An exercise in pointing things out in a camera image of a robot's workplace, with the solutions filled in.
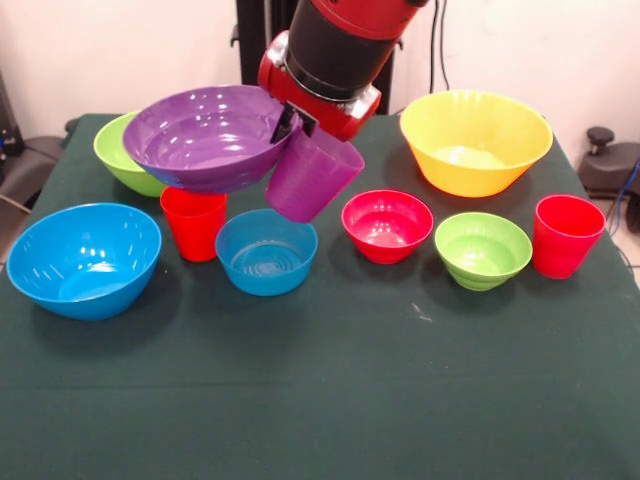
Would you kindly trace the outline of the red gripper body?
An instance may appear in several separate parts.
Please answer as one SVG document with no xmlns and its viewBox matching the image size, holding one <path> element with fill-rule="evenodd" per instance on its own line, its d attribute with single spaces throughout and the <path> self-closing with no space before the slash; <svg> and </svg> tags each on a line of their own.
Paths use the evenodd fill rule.
<svg viewBox="0 0 640 480">
<path fill-rule="evenodd" d="M 370 84 L 349 100 L 314 93 L 291 72 L 289 57 L 289 32 L 282 31 L 262 57 L 259 86 L 284 107 L 295 107 L 301 119 L 314 118 L 317 127 L 329 135 L 341 141 L 352 139 L 376 112 L 381 92 Z"/>
</svg>

